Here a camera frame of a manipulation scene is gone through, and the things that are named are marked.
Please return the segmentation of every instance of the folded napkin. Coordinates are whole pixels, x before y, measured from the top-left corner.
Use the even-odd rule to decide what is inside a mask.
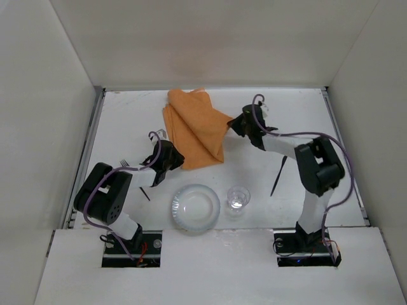
[[[168,92],[163,109],[165,127],[171,142],[185,157],[183,169],[192,170],[223,163],[222,141],[232,118],[212,108],[203,88],[191,92]]]

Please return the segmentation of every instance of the clear glass plate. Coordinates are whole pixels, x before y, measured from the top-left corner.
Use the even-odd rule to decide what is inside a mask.
[[[202,232],[215,226],[221,203],[210,187],[202,184],[184,186],[172,202],[172,216],[185,230]]]

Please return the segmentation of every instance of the clear glass cup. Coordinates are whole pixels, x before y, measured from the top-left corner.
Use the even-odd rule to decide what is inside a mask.
[[[250,192],[242,186],[233,186],[228,191],[228,207],[234,212],[240,212],[250,201]]]

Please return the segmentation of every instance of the wall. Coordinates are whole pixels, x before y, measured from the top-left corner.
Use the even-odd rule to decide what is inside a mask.
[[[95,85],[324,86],[377,0],[52,0]]]
[[[0,228],[55,229],[95,93],[48,0],[0,4]]]
[[[407,1],[381,0],[330,88],[371,223],[407,295]]]

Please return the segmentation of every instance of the white panel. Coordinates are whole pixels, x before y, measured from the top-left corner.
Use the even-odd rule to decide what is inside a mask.
[[[55,228],[94,90],[48,0],[0,15],[0,227]]]
[[[160,268],[101,268],[99,230],[57,231],[36,305],[403,305],[377,228],[332,228],[343,261],[278,268],[268,229],[163,232]]]
[[[51,233],[52,230],[1,230],[0,304],[34,304]]]
[[[232,88],[207,92],[212,105],[233,118],[242,113],[242,107],[250,104],[255,94],[262,93],[270,108],[266,118],[268,126],[276,126],[282,132],[319,131],[335,136],[319,89]],[[98,162],[114,167],[123,158],[132,165],[143,162],[153,152],[148,132],[165,128],[162,109],[166,102],[167,91],[108,92],[88,173]],[[131,188],[124,211],[147,230],[176,227],[170,213],[172,199],[180,188],[197,183],[213,188],[221,200],[217,229],[294,227],[301,215],[305,197],[296,162],[291,159],[287,161],[275,193],[270,197],[282,155],[255,148],[247,137],[243,139],[233,130],[226,134],[223,149],[223,164],[169,172],[159,186],[145,188],[151,201],[144,197],[138,187]],[[340,150],[336,148],[336,151],[345,164]],[[236,185],[244,186],[251,192],[251,202],[244,208],[241,217],[231,217],[225,209],[226,193]],[[346,176],[335,190],[330,204],[342,200],[349,185],[350,180]],[[83,223],[82,214],[79,213],[75,226],[81,227]],[[364,226],[355,194],[346,204],[329,212],[327,225]]]
[[[407,294],[407,1],[380,1],[330,87],[371,222]]]
[[[95,85],[330,84],[377,0],[52,0]]]

